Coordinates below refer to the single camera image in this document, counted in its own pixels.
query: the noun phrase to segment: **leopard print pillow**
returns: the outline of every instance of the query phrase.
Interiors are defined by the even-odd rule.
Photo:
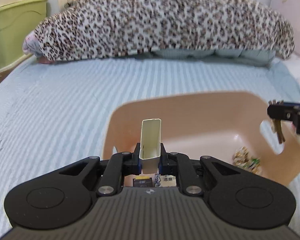
[[[276,50],[287,59],[294,50],[290,23],[253,0],[79,0],[34,32],[51,61],[166,48]]]

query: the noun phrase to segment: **metal screw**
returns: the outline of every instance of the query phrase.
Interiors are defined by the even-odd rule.
[[[113,187],[111,186],[102,186],[98,189],[98,191],[101,193],[101,194],[104,194],[104,195],[107,195],[107,194],[110,194],[114,191]]]
[[[186,188],[186,191],[190,194],[199,194],[201,192],[201,188],[198,186],[189,186]]]

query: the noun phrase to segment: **bed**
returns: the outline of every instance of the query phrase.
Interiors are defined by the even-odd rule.
[[[0,84],[0,236],[10,228],[3,209],[8,191],[100,155],[107,123],[118,106],[216,90],[250,91],[266,101],[300,100],[300,86],[281,61],[261,68],[218,60],[130,58],[54,65],[39,64],[35,57],[26,60]],[[300,175],[289,188],[297,199],[290,227],[300,235]]]

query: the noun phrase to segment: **beige plastic basket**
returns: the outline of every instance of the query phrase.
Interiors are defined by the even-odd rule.
[[[109,123],[103,159],[113,147],[134,150],[140,142],[142,120],[162,120],[161,142],[167,152],[187,154],[190,159],[210,155],[232,164],[235,151],[246,146],[261,159],[263,177],[288,185],[300,173],[300,145],[287,125],[286,142],[276,154],[260,133],[263,120],[270,121],[267,103],[245,92],[215,92],[136,101],[120,106]]]

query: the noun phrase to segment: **green plastic bin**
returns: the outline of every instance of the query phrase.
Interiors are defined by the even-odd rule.
[[[46,4],[25,0],[0,7],[0,68],[23,55],[23,40],[46,17]]]

